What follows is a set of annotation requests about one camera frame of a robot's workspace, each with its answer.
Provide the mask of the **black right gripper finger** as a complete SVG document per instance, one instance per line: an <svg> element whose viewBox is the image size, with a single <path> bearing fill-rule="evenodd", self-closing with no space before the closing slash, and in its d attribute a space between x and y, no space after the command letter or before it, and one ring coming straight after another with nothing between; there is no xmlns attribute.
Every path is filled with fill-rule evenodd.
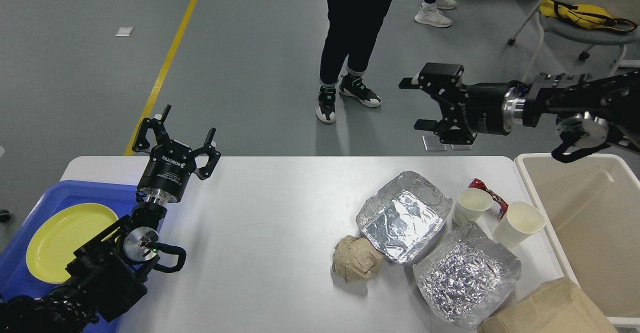
<svg viewBox="0 0 640 333"><path fill-rule="evenodd" d="M442 144L471 146L476 139L476 133L471 131L466 117L453 108L445 109L439 120L417 119L413 129L432 132Z"/></svg>
<svg viewBox="0 0 640 333"><path fill-rule="evenodd" d="M413 77L398 83L401 90L422 90L434 99L464 99L462 83L465 68L461 64L427 62Z"/></svg>

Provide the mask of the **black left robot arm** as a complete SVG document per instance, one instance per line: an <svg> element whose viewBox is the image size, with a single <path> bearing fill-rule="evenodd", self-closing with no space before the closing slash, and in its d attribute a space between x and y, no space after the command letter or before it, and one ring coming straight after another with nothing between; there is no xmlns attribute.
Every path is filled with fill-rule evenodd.
<svg viewBox="0 0 640 333"><path fill-rule="evenodd" d="M170 110L167 105L138 126L131 149L147 153L149 161L131 212L75 249L65 266L69 278L48 294L3 301L3 333L80 333L100 319L111 322L147 294L153 270L172 274L183 269L185 249L161 242L158 228L167 205L182 200L191 176L210 178L222 155L215 146L215 128L197 149L172 139L165 127Z"/></svg>

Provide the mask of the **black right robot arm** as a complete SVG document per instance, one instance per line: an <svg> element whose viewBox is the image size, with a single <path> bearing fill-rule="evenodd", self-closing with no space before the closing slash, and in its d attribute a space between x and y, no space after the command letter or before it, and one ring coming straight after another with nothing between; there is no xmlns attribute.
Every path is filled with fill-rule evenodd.
<svg viewBox="0 0 640 333"><path fill-rule="evenodd" d="M519 80L464 84L461 64L427 62L398 87L422 90L436 101L441 119L418 119L414 128L434 133L442 144L468 145L477 135L509 135L514 126L535 128L554 115L561 144L551 157L570 164L608 147L639 153L638 69L612 77L540 74Z"/></svg>

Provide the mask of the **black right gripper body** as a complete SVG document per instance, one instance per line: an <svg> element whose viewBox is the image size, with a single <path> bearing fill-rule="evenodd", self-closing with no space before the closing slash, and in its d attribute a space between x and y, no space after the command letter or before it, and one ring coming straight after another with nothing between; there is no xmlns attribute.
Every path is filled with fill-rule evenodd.
<svg viewBox="0 0 640 333"><path fill-rule="evenodd" d="M519 81L462 84L465 98L438 98L441 114L445 109L460 111L475 134L507 136L514 126L510 105L526 91Z"/></svg>

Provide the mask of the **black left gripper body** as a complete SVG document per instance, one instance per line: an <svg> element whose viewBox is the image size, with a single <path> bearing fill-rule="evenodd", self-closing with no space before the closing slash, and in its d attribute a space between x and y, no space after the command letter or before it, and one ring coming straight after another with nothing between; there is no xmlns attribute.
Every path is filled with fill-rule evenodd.
<svg viewBox="0 0 640 333"><path fill-rule="evenodd" d="M147 153L148 161L136 187L135 200L149 202L160 197L167 203L179 203L185 194L190 176L195 172L193 149L178 140L158 143Z"/></svg>

